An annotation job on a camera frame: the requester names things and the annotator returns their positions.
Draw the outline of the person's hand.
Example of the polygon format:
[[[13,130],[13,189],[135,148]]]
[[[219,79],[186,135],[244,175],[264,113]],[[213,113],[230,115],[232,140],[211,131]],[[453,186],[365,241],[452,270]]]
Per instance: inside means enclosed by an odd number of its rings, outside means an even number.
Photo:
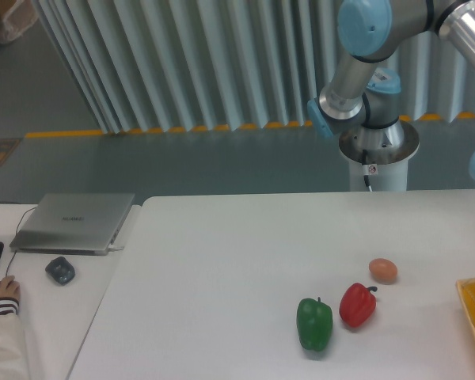
[[[20,304],[21,286],[14,275],[8,275],[0,280],[0,301],[3,300]]]

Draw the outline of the white striped sleeve forearm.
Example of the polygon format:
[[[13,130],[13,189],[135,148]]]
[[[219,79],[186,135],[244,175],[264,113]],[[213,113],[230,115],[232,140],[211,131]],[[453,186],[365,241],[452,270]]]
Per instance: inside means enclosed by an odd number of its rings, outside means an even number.
[[[25,332],[19,302],[0,298],[0,379],[30,379]]]

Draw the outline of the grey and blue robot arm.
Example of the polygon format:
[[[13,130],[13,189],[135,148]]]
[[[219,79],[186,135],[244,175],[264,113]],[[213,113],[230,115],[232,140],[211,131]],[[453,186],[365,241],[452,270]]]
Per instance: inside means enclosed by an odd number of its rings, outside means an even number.
[[[399,116],[401,80],[382,67],[410,37],[433,32],[475,68],[475,1],[344,1],[337,32],[345,53],[332,81],[307,104],[313,126],[337,135],[353,192],[403,192],[420,138]]]

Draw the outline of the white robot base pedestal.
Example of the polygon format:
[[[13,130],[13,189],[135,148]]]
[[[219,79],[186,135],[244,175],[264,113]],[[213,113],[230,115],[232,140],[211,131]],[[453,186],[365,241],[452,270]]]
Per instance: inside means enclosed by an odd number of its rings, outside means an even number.
[[[342,133],[339,148],[348,164],[350,190],[406,191],[409,160],[419,145],[416,129],[402,120],[383,129],[358,126]]]

